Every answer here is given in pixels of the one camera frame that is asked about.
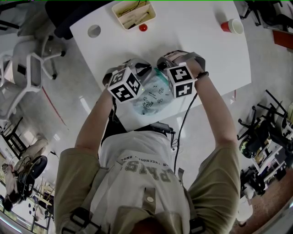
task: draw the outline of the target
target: khaki sleeve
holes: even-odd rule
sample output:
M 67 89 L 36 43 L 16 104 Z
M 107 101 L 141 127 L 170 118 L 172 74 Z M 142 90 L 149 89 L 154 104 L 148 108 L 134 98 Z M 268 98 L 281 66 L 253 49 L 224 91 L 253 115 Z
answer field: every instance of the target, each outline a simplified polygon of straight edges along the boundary
M 62 222 L 85 200 L 99 168 L 97 155 L 82 149 L 67 149 L 61 153 L 54 196 L 56 233 L 60 233 Z
M 238 154 L 235 145 L 215 149 L 188 191 L 206 233 L 228 234 L 235 222 L 240 198 Z

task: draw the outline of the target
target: snap button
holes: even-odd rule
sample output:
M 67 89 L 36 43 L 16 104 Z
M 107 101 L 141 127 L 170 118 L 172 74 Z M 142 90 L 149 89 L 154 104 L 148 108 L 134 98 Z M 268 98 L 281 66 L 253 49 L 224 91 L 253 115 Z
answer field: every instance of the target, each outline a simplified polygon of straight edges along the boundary
M 152 203 L 154 201 L 154 199 L 152 197 L 147 197 L 146 198 L 148 202 Z

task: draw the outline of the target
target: gray floor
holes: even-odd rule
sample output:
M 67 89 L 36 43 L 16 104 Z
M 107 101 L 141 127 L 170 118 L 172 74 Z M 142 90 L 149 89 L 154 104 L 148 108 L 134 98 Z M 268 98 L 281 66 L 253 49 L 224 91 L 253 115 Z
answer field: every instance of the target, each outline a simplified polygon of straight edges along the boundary
M 245 10 L 243 2 L 235 2 L 239 13 Z M 246 120 L 252 105 L 267 103 L 265 89 L 288 106 L 293 100 L 293 56 L 286 48 L 275 45 L 271 30 L 256 27 L 252 14 L 242 21 L 250 54 L 252 83 L 223 98 L 231 111 L 237 130 L 241 127 L 238 118 Z M 25 117 L 23 132 L 32 135 L 38 132 L 50 141 L 50 149 L 60 155 L 62 150 L 73 147 L 78 131 L 94 106 L 101 91 L 87 67 L 74 39 L 65 41 L 67 54 L 55 58 L 58 72 L 56 80 L 49 80 L 43 74 L 43 87 L 64 123 L 54 112 L 43 91 L 26 94 L 20 103 L 19 113 Z M 179 132 L 185 113 L 163 120 Z M 189 187 L 195 179 L 200 163 L 213 151 L 214 140 L 203 106 L 191 109 L 185 122 L 180 141 L 177 167 L 185 170 L 184 185 Z M 241 167 L 251 165 L 251 161 L 240 155 Z M 49 160 L 45 172 L 47 181 L 54 183 L 57 173 L 56 160 Z

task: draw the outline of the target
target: paper cup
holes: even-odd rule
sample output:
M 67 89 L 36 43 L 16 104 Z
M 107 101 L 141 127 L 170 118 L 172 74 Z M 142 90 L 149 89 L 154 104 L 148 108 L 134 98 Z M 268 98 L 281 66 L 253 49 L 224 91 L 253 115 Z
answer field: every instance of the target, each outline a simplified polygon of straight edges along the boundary
M 231 32 L 235 34 L 242 34 L 243 33 L 243 25 L 240 20 L 238 19 L 231 19 L 227 22 L 221 24 L 221 28 L 225 32 Z

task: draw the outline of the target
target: red ball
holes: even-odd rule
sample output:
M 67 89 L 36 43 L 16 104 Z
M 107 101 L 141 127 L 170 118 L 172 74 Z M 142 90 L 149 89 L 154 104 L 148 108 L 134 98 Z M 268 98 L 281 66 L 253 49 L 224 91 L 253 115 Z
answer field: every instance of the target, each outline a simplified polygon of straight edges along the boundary
M 146 24 L 139 25 L 139 30 L 141 30 L 142 32 L 145 32 L 147 30 L 147 25 Z

